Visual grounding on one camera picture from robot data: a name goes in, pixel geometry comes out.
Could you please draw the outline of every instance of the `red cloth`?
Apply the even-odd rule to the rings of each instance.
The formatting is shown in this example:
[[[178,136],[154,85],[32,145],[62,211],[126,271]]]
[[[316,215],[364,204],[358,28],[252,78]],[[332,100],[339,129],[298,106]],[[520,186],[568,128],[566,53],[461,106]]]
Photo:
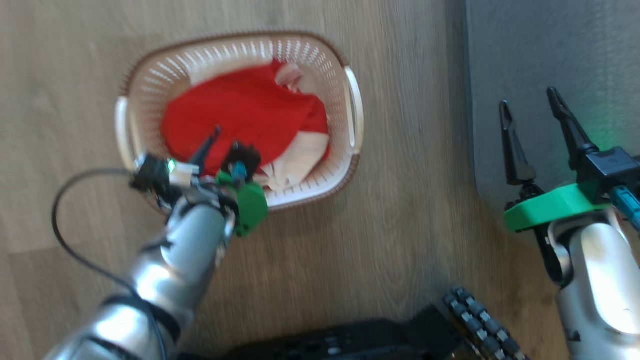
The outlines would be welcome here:
[[[220,137],[205,164],[206,173],[215,175],[236,140],[253,145],[263,166],[282,155],[298,131],[328,134],[324,104],[317,96],[276,84],[283,65],[274,60],[226,74],[170,102],[161,132],[171,155],[187,161],[220,125]]]

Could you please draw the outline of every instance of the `gray carpet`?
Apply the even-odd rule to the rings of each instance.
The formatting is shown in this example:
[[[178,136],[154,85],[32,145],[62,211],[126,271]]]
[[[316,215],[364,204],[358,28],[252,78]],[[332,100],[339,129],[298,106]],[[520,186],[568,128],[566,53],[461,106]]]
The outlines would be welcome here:
[[[474,166],[497,213],[518,189],[505,183],[498,103],[509,101],[544,190],[575,180],[545,89],[555,86],[601,149],[640,154],[640,2],[469,1],[468,60]]]

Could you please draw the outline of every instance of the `green mount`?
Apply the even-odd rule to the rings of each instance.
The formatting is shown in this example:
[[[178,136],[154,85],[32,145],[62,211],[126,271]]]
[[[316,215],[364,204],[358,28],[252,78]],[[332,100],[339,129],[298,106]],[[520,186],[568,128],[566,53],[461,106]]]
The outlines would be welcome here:
[[[236,220],[236,236],[245,237],[252,232],[269,213],[267,198],[262,187],[254,183],[246,183],[242,188],[236,189],[231,175],[226,172],[218,172],[216,183],[224,186],[228,191],[236,195],[239,216]]]
[[[519,232],[609,206],[592,204],[577,184],[571,184],[517,204],[504,212],[504,219],[509,231]]]

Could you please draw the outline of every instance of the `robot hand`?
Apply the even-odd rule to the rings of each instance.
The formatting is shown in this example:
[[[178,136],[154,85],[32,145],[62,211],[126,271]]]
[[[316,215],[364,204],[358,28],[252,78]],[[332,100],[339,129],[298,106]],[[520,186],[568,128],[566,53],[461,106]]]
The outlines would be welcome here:
[[[640,161],[591,142],[555,88],[547,89],[569,150],[575,184],[545,193],[534,184],[506,101],[500,104],[507,182],[522,185],[504,213],[513,232],[533,230],[556,297],[572,359],[637,359],[640,269],[614,206],[640,231]]]
[[[189,163],[151,155],[138,161],[131,187],[152,194],[170,211],[165,229],[140,250],[122,280],[125,288],[109,296],[46,359],[164,360],[177,355],[180,336],[193,322],[232,236],[246,236],[268,212],[262,187],[252,181],[260,163],[252,148],[235,143],[215,178],[198,176],[214,141],[210,137]]]

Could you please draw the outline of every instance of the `laundry basket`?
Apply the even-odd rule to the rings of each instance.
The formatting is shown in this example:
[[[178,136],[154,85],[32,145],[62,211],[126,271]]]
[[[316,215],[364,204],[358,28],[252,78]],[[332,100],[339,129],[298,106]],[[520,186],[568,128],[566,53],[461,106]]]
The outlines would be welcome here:
[[[264,31],[200,38],[142,57],[127,75],[115,111],[116,137],[124,165],[147,152],[169,158],[160,132],[167,104],[191,88],[194,78],[220,69],[275,58],[298,65],[312,92],[324,103],[330,155],[300,185],[266,190],[269,210],[327,198],[353,177],[364,136],[362,98],[345,57],[327,40],[300,31]]]

